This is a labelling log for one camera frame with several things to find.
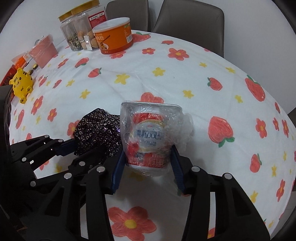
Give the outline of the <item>clear jar rear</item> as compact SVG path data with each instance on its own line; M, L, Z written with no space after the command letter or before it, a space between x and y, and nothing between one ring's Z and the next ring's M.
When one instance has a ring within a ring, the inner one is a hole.
M83 47L77 37L77 32L74 27L73 15L68 11L61 15L59 18L60 29L72 51L81 51Z

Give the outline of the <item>grey chair right far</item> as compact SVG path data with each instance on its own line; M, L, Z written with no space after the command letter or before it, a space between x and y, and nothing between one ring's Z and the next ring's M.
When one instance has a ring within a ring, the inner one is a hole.
M133 30L147 31L149 28L148 0L110 1L106 6L108 19L128 17Z

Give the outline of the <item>plastic yogurt cup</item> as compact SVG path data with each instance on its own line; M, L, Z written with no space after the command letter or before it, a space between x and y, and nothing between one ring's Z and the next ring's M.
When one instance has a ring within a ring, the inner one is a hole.
M194 122L176 104L124 101L120 106L120 136L127 165L144 176L166 173L172 146L186 150Z

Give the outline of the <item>red gift box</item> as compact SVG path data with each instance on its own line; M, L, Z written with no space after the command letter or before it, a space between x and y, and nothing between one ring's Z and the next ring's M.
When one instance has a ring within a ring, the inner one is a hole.
M14 77L16 74L16 67L12 65L10 69L7 71L6 75L4 76L1 86L5 86L9 84L9 81Z

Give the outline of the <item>grey chair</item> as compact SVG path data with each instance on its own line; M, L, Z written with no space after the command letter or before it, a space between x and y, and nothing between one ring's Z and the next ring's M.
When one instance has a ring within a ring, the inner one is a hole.
M163 1L152 32L182 39L224 56L224 12L200 1Z
M108 19L128 17L133 30L147 31L149 28L148 0L110 1L106 6Z

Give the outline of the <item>floral strawberry tablecloth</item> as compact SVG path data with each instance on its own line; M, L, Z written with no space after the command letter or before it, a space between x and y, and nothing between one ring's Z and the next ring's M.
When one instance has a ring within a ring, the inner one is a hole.
M180 240L191 197L176 185L168 151L214 175L231 173L273 234L295 182L295 126L250 75L192 43L133 33L104 55L66 43L13 102L10 142L77 138L81 148L121 144L128 166L106 197L115 240Z

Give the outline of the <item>purple patterned wrapper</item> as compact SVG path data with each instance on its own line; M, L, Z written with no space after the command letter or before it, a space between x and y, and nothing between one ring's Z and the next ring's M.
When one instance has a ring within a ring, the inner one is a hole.
M97 108L86 114L73 132L76 156L101 148L107 157L116 155L121 146L120 116Z

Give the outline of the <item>orange white small box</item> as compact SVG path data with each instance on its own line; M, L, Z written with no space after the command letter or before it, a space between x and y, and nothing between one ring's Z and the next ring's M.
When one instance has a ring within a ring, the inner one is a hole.
M24 68L25 66L27 66L31 59L32 57L30 56L30 54L24 52L22 54L15 56L11 60L11 62L13 63L14 68L18 70L19 68Z

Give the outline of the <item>grey chair right near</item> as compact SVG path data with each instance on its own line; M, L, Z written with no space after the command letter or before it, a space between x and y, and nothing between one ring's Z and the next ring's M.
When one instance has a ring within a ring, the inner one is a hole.
M224 56L224 12L200 1L163 1L152 32L182 39Z

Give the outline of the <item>yellow tiger toy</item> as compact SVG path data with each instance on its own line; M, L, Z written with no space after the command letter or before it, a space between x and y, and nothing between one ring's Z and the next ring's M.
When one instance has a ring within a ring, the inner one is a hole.
M27 95L33 91L31 75L22 68L18 68L9 84L13 86L14 95L19 98L20 103L25 104L27 102Z

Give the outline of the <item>pink round box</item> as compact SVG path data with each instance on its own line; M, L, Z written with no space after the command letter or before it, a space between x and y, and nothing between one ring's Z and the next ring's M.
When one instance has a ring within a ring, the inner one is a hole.
M58 55L58 51L53 43L53 36L43 37L32 49L29 55L34 59L40 68L44 68L48 62Z

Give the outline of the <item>clear jar red label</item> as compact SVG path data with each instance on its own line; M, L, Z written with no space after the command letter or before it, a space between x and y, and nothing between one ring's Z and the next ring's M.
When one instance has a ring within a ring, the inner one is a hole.
M82 48L88 51L98 49L92 29L107 21L105 7L101 6L98 0L88 1L71 9L71 14L74 17L74 27Z

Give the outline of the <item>orange snack tub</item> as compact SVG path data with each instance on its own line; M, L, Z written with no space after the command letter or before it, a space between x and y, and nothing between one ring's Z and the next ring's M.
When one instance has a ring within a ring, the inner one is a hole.
M107 20L92 29L102 54L111 55L125 51L133 45L130 18Z

